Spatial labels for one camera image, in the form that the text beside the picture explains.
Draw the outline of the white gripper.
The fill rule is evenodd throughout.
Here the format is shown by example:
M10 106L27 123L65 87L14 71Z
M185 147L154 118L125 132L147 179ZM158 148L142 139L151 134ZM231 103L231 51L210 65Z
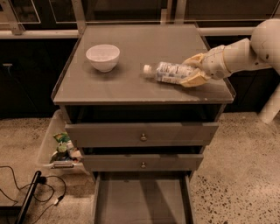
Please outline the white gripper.
M228 47L220 45L212 48L207 53L198 53L183 61L183 65L195 68L194 71L181 80L179 84L184 88L192 88L204 85L210 79L221 80L232 73L228 69L226 52Z

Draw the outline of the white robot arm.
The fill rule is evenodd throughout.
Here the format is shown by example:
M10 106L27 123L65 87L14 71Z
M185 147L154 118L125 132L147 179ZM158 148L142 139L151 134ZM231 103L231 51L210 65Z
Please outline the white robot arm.
M280 74L280 19L261 22L251 34L230 45L219 45L207 53L199 53L184 61L195 67L180 85L197 87L210 79L221 80L240 71L273 68Z

